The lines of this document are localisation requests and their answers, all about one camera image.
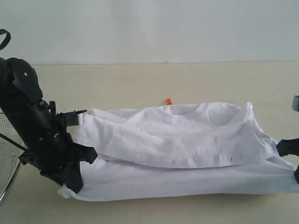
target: metal wire basket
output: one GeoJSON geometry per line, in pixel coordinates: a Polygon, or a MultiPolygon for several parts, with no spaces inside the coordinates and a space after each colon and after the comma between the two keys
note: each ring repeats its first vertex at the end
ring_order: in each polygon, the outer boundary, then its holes
{"type": "MultiPolygon", "coordinates": [[[[9,137],[20,145],[24,145],[20,136],[8,121],[5,114],[0,110],[0,133],[9,137]]],[[[20,168],[18,157],[22,151],[0,138],[0,205],[6,198],[20,168]]]]}

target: beige table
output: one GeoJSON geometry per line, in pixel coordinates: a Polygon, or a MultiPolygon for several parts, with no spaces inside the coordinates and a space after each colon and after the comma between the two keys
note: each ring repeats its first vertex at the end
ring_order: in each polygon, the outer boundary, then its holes
{"type": "MultiPolygon", "coordinates": [[[[299,62],[153,65],[35,66],[46,100],[59,112],[97,107],[251,101],[257,120],[276,139],[299,137],[299,62]]],[[[299,163],[296,157],[288,160],[299,163]]],[[[1,224],[292,224],[299,220],[299,195],[203,195],[105,203],[63,199],[58,186],[22,166],[0,208],[1,224]]]]}

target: white wall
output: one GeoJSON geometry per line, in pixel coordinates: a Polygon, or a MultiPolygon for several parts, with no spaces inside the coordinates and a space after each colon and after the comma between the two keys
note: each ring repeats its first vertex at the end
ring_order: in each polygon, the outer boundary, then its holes
{"type": "Polygon", "coordinates": [[[31,63],[299,60],[298,0],[2,0],[1,57],[31,63]]]}

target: t-shirt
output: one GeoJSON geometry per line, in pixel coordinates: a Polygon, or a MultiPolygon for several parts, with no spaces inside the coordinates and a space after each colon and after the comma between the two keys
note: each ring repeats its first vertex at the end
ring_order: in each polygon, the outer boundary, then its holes
{"type": "Polygon", "coordinates": [[[86,201],[211,193],[299,192],[295,167],[258,125],[251,103],[90,109],[73,136],[94,147],[80,163],[84,187],[64,197],[86,201]]]}

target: small orange object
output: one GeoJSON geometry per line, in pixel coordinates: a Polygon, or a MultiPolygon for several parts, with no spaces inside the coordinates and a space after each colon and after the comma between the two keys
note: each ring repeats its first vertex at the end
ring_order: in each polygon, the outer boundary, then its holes
{"type": "Polygon", "coordinates": [[[170,98],[166,99],[166,105],[172,105],[172,101],[170,98]]]}

